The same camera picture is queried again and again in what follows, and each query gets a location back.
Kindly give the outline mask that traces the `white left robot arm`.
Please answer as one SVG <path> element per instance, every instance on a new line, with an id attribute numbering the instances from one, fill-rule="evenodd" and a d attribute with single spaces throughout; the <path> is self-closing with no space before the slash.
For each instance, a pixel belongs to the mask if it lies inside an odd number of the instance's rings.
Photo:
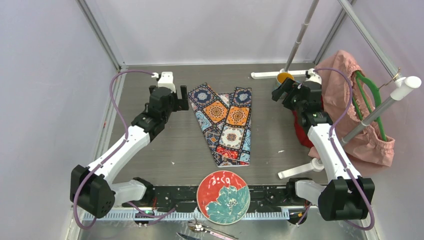
<path id="1" fill-rule="evenodd" d="M 182 85 L 180 92 L 178 97 L 170 88 L 150 86 L 149 101 L 124 135 L 88 166 L 77 165 L 71 171 L 70 200 L 75 208 L 80 207 L 100 219 L 114 206 L 136 201 L 147 207 L 153 202 L 154 194 L 141 178 L 113 182 L 135 154 L 164 130 L 173 112 L 189 110 L 187 87 Z"/>

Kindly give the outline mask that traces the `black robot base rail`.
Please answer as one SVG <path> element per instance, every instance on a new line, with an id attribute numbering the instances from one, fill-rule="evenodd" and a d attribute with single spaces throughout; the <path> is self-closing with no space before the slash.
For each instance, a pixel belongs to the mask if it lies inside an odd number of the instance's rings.
<path id="1" fill-rule="evenodd" d="M 242 203 L 249 204 L 248 213 L 276 213 L 281 208 L 305 209 L 309 202 L 303 198 L 294 196 L 291 189 L 285 185 L 248 185 L 249 200 Z M 200 204 L 217 202 L 228 204 L 229 201 L 220 197 L 219 193 L 209 194 L 211 200 L 197 198 L 197 185 L 150 185 L 141 200 L 133 200 L 132 203 L 139 208 L 153 208 L 160 212 L 168 212 L 175 209 L 178 213 L 192 213 L 195 209 L 200 210 Z"/>

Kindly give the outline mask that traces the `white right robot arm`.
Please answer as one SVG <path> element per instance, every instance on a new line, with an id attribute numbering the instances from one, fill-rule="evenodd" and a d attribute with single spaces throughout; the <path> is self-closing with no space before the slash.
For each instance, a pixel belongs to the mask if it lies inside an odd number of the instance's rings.
<path id="1" fill-rule="evenodd" d="M 299 125 L 319 154 L 318 160 L 277 174 L 289 179 L 286 200 L 293 205 L 303 200 L 316 205 L 326 221 L 373 219 L 375 185 L 351 164 L 336 136 L 335 124 L 323 109 L 321 93 L 319 82 L 297 83 L 289 77 L 272 92 L 274 101 L 286 94 L 283 106 L 296 111 Z"/>

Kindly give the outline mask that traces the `colourful patterned placemat cloth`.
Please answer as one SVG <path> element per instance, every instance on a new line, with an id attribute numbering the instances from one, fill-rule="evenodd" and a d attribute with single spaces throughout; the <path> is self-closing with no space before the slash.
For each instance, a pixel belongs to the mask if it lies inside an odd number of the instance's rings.
<path id="1" fill-rule="evenodd" d="M 252 89 L 217 93 L 203 83 L 188 93 L 215 164 L 219 168 L 251 163 Z"/>

